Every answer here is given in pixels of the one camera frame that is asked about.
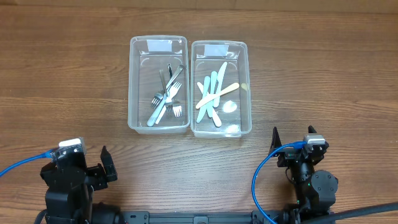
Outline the white plastic knife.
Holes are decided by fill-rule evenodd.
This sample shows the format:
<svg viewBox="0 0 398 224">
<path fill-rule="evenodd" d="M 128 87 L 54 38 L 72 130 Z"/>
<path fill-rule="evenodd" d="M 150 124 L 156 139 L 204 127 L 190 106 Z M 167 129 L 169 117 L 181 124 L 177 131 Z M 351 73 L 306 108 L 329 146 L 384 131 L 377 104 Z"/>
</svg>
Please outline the white plastic knife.
<svg viewBox="0 0 398 224">
<path fill-rule="evenodd" d="M 197 86 L 198 86 L 199 90 L 201 91 L 201 93 L 203 93 L 203 84 L 200 83 L 200 82 L 197 82 Z M 215 126 L 217 128 L 219 128 L 222 125 L 220 117 L 218 116 L 218 114 L 216 113 L 214 108 L 212 108 L 212 110 L 213 110 L 213 112 L 212 112 L 212 115 L 213 115 L 212 116 L 212 120 L 213 120 Z"/>
<path fill-rule="evenodd" d="M 211 78 L 209 76 L 206 76 L 204 79 L 204 84 L 203 84 L 202 98 L 204 98 L 207 95 L 208 88 L 210 86 L 210 82 L 211 82 Z M 203 119 L 205 113 L 206 113 L 206 106 L 203 105 L 198 112 L 197 123 L 200 123 L 200 121 Z"/>
</svg>

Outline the beige plastic knife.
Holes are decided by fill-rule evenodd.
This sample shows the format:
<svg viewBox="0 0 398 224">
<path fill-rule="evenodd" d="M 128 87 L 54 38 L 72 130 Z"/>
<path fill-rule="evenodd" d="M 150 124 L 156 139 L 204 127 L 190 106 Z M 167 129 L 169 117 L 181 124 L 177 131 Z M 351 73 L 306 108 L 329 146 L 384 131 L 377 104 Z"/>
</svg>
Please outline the beige plastic knife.
<svg viewBox="0 0 398 224">
<path fill-rule="evenodd" d="M 208 94 L 204 98 L 202 98 L 197 104 L 196 104 L 196 109 L 200 109 L 203 105 L 207 104 L 211 100 L 214 100 L 217 97 L 220 97 L 222 95 L 225 95 L 229 92 L 235 91 L 239 88 L 240 84 L 239 83 L 233 83 L 230 86 L 222 89 L 219 93 L 214 93 L 214 94 Z"/>
</svg>

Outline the light blue plastic knife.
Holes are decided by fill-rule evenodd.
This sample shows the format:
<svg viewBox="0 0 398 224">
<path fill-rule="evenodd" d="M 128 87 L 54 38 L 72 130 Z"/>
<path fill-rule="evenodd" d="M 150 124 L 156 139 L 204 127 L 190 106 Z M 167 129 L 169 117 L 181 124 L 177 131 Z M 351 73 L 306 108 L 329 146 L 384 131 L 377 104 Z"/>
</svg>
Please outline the light blue plastic knife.
<svg viewBox="0 0 398 224">
<path fill-rule="evenodd" d="M 218 75 L 217 75 L 217 89 L 216 89 L 216 93 L 219 93 L 222 89 L 222 84 L 223 84 L 223 79 L 224 79 L 224 74 L 226 71 L 226 67 L 227 67 L 228 63 L 224 62 L 222 64 L 222 66 L 220 67 L 219 71 L 218 71 Z M 213 106 L 215 108 L 217 108 L 220 104 L 220 97 L 218 96 L 217 98 L 215 98 L 213 100 Z"/>
</svg>

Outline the small silver metal fork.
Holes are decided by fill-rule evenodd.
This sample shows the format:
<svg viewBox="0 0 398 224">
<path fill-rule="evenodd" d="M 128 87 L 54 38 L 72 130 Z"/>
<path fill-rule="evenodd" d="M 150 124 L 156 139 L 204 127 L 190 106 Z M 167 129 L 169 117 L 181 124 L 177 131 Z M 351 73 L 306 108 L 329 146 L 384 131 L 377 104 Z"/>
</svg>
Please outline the small silver metal fork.
<svg viewBox="0 0 398 224">
<path fill-rule="evenodd" d="M 168 94 L 168 90 L 167 90 L 167 87 L 166 87 L 164 71 L 163 70 L 159 70 L 159 75 L 160 75 L 160 79 L 161 79 L 161 82 L 162 82 L 162 87 L 163 87 L 163 89 L 165 91 L 165 94 L 166 94 L 166 97 L 165 97 L 165 99 L 166 99 L 166 101 L 165 101 L 166 112 L 171 113 L 172 112 L 172 102 L 168 99 L 169 94 Z"/>
</svg>

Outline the black handled metal fork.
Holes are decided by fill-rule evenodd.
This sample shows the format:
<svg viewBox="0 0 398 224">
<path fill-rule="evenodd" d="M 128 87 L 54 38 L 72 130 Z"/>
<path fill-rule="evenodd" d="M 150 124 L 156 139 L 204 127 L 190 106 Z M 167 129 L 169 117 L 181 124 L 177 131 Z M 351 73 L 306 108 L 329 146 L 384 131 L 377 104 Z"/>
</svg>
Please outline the black handled metal fork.
<svg viewBox="0 0 398 224">
<path fill-rule="evenodd" d="M 167 111 L 178 118 L 182 115 L 182 106 L 178 100 L 172 99 L 172 102 L 167 105 Z"/>
</svg>

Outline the pale blue plastic knife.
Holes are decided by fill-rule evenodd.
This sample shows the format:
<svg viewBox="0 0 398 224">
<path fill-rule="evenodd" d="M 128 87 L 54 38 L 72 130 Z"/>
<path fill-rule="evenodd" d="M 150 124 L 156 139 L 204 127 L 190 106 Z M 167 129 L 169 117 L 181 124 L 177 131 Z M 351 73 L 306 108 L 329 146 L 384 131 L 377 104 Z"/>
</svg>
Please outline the pale blue plastic knife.
<svg viewBox="0 0 398 224">
<path fill-rule="evenodd" d="M 215 93 L 215 86 L 216 86 L 216 82 L 217 82 L 217 76 L 218 76 L 218 73 L 216 71 L 212 71 L 212 73 L 211 73 L 211 82 L 210 82 L 210 94 L 214 94 Z M 208 107 L 207 107 L 208 116 L 210 118 L 213 117 L 213 105 L 214 105 L 214 102 L 213 102 L 213 100 L 211 100 L 208 103 Z"/>
</svg>

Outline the thin white plastic fork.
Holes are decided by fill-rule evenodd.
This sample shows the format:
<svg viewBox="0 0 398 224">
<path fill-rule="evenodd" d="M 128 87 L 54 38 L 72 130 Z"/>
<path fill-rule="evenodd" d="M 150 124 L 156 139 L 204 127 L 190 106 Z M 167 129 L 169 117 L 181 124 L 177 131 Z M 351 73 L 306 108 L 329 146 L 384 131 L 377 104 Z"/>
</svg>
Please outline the thin white plastic fork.
<svg viewBox="0 0 398 224">
<path fill-rule="evenodd" d="M 171 104 L 172 98 L 178 93 L 181 86 L 182 84 L 180 82 L 177 82 L 170 87 L 169 95 L 163 100 L 163 104 L 158 106 L 158 108 L 160 108 L 160 111 L 158 116 L 156 117 L 156 124 L 158 124 L 162 119 L 163 115 L 166 112 L 167 106 Z"/>
</svg>

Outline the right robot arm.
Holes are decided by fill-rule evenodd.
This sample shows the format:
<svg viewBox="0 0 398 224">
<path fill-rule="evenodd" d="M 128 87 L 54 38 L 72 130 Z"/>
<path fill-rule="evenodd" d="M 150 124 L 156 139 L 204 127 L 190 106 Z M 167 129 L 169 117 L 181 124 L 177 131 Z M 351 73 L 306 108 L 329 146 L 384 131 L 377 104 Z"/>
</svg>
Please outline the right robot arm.
<svg viewBox="0 0 398 224">
<path fill-rule="evenodd" d="M 303 137 L 304 145 L 298 149 L 285 148 L 275 154 L 277 166 L 285 167 L 291 173 L 290 182 L 295 189 L 295 204 L 288 204 L 285 213 L 294 215 L 324 215 L 336 202 L 338 179 L 328 171 L 314 169 L 329 147 L 325 138 L 312 126 Z"/>
</svg>

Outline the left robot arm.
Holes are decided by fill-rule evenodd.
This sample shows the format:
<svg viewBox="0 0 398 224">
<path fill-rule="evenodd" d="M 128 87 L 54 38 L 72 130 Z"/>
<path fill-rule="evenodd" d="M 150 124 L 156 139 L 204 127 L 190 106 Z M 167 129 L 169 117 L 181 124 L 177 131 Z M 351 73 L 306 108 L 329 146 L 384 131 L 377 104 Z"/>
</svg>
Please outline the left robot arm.
<svg viewBox="0 0 398 224">
<path fill-rule="evenodd" d="M 94 203 L 94 192 L 118 179 L 111 154 L 103 146 L 101 162 L 88 167 L 81 145 L 59 147 L 50 152 L 52 161 L 40 171 L 48 189 L 45 194 L 47 223 L 123 224 L 124 215 L 115 205 Z"/>
</svg>

